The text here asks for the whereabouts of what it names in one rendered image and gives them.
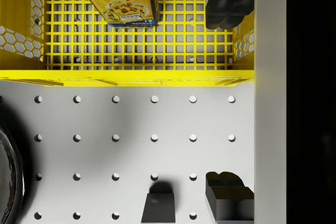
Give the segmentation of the grey cube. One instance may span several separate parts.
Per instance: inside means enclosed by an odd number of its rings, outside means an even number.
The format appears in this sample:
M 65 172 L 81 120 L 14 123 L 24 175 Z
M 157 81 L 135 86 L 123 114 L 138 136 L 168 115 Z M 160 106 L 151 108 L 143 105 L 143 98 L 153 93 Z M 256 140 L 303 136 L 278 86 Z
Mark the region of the grey cube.
M 149 193 L 146 196 L 141 224 L 175 224 L 173 193 Z

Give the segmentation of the yellow basket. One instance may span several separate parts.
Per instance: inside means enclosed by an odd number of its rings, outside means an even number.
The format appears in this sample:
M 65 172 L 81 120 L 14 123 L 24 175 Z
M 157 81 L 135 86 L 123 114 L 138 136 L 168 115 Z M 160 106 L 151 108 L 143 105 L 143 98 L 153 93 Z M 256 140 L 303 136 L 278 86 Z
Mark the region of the yellow basket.
M 254 10 L 207 29 L 205 0 L 159 0 L 154 27 L 110 26 L 89 0 L 0 0 L 0 81 L 235 86 L 254 79 Z

